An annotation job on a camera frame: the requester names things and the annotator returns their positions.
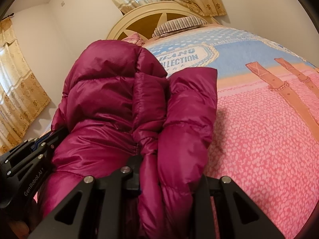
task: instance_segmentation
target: arched headboard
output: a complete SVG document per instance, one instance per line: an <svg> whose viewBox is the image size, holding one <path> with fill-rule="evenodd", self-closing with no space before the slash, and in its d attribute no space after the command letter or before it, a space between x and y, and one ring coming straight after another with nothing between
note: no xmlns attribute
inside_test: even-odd
<svg viewBox="0 0 319 239"><path fill-rule="evenodd" d="M210 24L219 24L214 18L203 17L176 2L155 2L140 6L125 14L112 28L106 39L121 40L137 32L146 41L152 38L152 34L157 26L169 20L192 15Z"/></svg>

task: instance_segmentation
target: white wall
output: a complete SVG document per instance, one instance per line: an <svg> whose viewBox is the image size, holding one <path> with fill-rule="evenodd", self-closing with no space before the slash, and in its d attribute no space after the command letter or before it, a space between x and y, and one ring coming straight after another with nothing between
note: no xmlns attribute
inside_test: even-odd
<svg viewBox="0 0 319 239"><path fill-rule="evenodd" d="M319 34L298 0L223 0L225 26L275 41L319 67Z"/></svg>
<svg viewBox="0 0 319 239"><path fill-rule="evenodd" d="M49 6L76 56L90 43L105 39L123 16L111 0L51 0Z"/></svg>
<svg viewBox="0 0 319 239"><path fill-rule="evenodd" d="M55 24L48 4L16 12L12 23L23 56L52 99L28 129L25 139L30 139L40 136L50 124L61 101L64 79L76 57Z"/></svg>

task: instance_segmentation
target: metal screw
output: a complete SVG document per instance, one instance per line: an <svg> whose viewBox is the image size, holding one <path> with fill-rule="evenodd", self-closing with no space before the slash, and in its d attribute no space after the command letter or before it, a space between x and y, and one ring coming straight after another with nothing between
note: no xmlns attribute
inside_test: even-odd
<svg viewBox="0 0 319 239"><path fill-rule="evenodd" d="M128 167L128 166L123 166L123 167L121 168L121 172L122 172L122 173L129 173L130 171L131 171L131 168Z"/></svg>
<svg viewBox="0 0 319 239"><path fill-rule="evenodd" d="M221 178L221 181L222 181L223 183L231 183L232 179L231 179L229 176L223 176L223 177Z"/></svg>
<svg viewBox="0 0 319 239"><path fill-rule="evenodd" d="M87 176L84 178L85 183L91 183L94 181L94 178L92 176Z"/></svg>

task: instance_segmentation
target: striped pillow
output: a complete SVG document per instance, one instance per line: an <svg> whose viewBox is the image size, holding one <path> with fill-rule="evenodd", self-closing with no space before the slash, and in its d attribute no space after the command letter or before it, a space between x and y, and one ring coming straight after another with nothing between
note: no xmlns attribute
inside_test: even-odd
<svg viewBox="0 0 319 239"><path fill-rule="evenodd" d="M163 25L157 27L152 35L152 37L157 37L165 33L186 29L190 27L206 25L207 22L197 18L195 16L188 16L183 18L174 19L168 22L165 22Z"/></svg>

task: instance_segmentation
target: bed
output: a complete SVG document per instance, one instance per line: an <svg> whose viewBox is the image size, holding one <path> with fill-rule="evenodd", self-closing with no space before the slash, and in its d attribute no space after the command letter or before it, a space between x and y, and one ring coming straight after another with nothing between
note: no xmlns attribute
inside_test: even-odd
<svg viewBox="0 0 319 239"><path fill-rule="evenodd" d="M190 15L209 24L152 38L157 26ZM275 42L224 27L175 2L132 10L107 39L134 32L168 76L188 67L218 70L206 175L232 177L287 239L301 236L317 219L315 213L309 217L319 200L318 68Z"/></svg>

